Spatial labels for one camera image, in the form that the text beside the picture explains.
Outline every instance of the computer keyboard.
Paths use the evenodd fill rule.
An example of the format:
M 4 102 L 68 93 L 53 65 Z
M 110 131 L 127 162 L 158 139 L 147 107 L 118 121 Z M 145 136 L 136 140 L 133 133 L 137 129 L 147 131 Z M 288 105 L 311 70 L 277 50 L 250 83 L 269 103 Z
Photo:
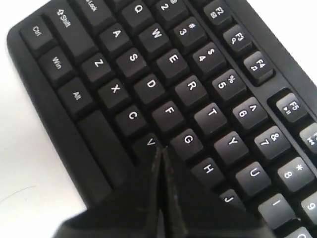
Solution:
M 278 237 L 317 237 L 317 90 L 245 0 L 52 0 L 8 47 L 88 207 L 171 146 Z

